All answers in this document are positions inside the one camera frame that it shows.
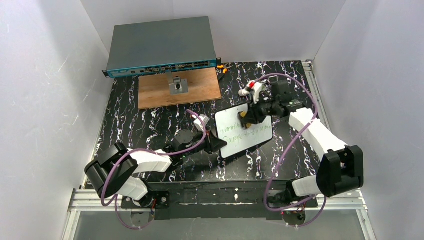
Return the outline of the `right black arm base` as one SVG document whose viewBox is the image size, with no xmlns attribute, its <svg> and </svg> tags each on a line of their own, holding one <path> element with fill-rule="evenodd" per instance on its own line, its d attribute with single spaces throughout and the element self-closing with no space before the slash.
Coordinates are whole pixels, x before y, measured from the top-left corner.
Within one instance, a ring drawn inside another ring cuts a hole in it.
<svg viewBox="0 0 424 240">
<path fill-rule="evenodd" d="M 263 203 L 271 212 L 280 211 L 283 216 L 296 217 L 294 222 L 287 221 L 285 225 L 298 229 L 313 223 L 320 217 L 326 206 L 327 199 L 324 199 L 323 206 L 318 213 L 310 221 L 306 222 L 306 214 L 304 213 L 306 202 L 316 197 L 316 195 L 298 196 L 295 193 L 293 182 L 294 180 L 287 181 L 285 190 L 273 196 L 268 196 L 269 186 L 267 186 L 264 192 Z"/>
</svg>

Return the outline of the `yellow whiteboard eraser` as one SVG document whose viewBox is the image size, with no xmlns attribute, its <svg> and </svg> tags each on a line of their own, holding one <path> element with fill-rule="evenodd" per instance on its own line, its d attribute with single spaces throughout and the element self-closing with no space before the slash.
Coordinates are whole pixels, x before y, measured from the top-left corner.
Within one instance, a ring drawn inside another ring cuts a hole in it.
<svg viewBox="0 0 424 240">
<path fill-rule="evenodd" d="M 248 111 L 239 112 L 238 118 L 244 129 L 249 129 L 255 123 L 255 118 Z"/>
</svg>

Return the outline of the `white dry-erase board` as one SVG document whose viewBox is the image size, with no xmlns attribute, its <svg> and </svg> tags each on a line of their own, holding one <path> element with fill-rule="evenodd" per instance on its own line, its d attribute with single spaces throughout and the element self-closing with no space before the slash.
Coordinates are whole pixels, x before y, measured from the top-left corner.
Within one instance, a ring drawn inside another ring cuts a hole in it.
<svg viewBox="0 0 424 240">
<path fill-rule="evenodd" d="M 274 137 L 271 116 L 267 116 L 262 123 L 255 124 L 248 129 L 242 127 L 238 113 L 247 109 L 248 104 L 244 103 L 215 113 L 216 135 L 219 139 L 227 142 L 227 145 L 220 149 L 222 158 L 228 158 L 259 146 Z"/>
</svg>

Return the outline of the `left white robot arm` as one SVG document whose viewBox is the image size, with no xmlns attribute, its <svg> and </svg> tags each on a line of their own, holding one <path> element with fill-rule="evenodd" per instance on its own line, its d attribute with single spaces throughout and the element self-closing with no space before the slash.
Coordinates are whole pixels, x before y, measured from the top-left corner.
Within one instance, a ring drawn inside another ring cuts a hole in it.
<svg viewBox="0 0 424 240">
<path fill-rule="evenodd" d="M 182 165 L 184 158 L 201 151 L 213 154 L 227 144 L 210 130 L 206 132 L 181 130 L 163 149 L 155 151 L 154 154 L 146 151 L 131 153 L 111 173 L 118 160 L 130 151 L 119 142 L 89 162 L 84 168 L 84 173 L 99 197 L 121 195 L 141 208 L 165 208 L 166 204 L 159 203 L 159 200 L 166 198 L 167 192 L 154 191 L 145 180 L 133 175 L 146 172 L 171 172 Z"/>
</svg>

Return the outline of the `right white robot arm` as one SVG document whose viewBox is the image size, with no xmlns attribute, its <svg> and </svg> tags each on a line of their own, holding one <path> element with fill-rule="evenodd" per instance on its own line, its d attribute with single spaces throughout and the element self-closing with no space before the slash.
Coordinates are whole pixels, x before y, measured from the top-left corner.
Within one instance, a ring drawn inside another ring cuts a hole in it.
<svg viewBox="0 0 424 240">
<path fill-rule="evenodd" d="M 262 83 L 250 81 L 238 94 L 252 96 L 247 110 L 238 113 L 243 128 L 258 125 L 269 116 L 288 117 L 289 125 L 301 134 L 320 158 L 317 174 L 289 181 L 282 193 L 271 198 L 273 202 L 293 202 L 319 194 L 333 197 L 364 185 L 364 154 L 361 148 L 349 146 L 331 133 L 312 109 L 290 93 L 288 82 L 274 81 L 270 85 L 270 93 L 266 93 Z"/>
</svg>

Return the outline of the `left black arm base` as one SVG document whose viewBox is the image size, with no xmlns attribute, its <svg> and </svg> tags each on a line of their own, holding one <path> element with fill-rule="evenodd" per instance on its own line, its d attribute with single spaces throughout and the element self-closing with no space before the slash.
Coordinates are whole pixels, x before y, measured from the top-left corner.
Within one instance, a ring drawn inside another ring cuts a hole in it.
<svg viewBox="0 0 424 240">
<path fill-rule="evenodd" d="M 121 201 L 122 209 L 167 209 L 170 206 L 169 191 L 149 191 L 140 200 L 124 197 Z"/>
</svg>

